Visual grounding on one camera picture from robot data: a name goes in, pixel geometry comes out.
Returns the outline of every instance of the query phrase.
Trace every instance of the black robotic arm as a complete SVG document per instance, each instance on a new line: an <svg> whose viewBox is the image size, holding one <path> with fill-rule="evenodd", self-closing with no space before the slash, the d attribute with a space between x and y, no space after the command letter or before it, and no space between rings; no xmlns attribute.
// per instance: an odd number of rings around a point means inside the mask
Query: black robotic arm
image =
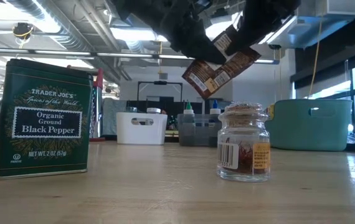
<svg viewBox="0 0 355 224"><path fill-rule="evenodd" d="M225 57L208 39L199 13L212 0L112 0L122 19L134 14L153 30L165 36L172 49L187 57L224 64ZM226 53L232 55L264 38L293 14L301 0L246 0L238 36Z"/></svg>

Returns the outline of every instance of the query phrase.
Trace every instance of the brown spice packet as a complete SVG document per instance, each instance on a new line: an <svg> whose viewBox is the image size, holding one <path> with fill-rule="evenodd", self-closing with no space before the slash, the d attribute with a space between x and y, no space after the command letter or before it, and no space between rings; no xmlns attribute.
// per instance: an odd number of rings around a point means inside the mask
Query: brown spice packet
<svg viewBox="0 0 355 224"><path fill-rule="evenodd" d="M260 58L260 54L250 47L227 56L225 50L236 36L237 31L230 26L212 41L226 57L227 61L224 65L195 60L184 72L182 77L197 90L203 99L213 95Z"/></svg>

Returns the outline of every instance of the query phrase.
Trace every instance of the green bottle cap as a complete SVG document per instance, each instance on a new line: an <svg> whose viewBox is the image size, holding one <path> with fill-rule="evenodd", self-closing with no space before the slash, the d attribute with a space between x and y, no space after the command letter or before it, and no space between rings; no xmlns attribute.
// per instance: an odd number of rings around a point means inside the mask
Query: green bottle cap
<svg viewBox="0 0 355 224"><path fill-rule="evenodd" d="M186 110L192 110L190 102L187 103Z"/></svg>

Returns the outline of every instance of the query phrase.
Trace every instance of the trader joe's black pepper tin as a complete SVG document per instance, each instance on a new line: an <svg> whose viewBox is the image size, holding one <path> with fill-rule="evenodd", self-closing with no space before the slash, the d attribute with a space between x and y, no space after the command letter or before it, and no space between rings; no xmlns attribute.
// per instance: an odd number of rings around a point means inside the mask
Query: trader joe's black pepper tin
<svg viewBox="0 0 355 224"><path fill-rule="evenodd" d="M85 172L93 77L12 59L0 115L0 179Z"/></svg>

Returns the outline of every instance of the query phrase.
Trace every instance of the gray container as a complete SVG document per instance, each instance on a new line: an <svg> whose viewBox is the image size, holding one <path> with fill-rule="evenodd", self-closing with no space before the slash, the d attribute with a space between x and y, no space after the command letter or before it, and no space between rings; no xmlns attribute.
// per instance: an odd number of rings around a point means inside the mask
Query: gray container
<svg viewBox="0 0 355 224"><path fill-rule="evenodd" d="M219 114L179 114L179 144L217 147L217 132L222 128L218 116Z"/></svg>

